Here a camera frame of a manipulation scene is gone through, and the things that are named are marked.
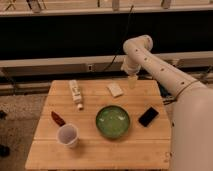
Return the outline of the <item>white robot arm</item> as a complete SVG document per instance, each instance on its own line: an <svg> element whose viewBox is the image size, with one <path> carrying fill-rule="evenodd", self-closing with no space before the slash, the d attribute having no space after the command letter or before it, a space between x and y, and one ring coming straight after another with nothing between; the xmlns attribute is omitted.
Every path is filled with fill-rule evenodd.
<svg viewBox="0 0 213 171"><path fill-rule="evenodd" d="M149 35L128 39L122 69L144 68L176 100L172 114L169 171L213 171L213 89L151 53Z"/></svg>

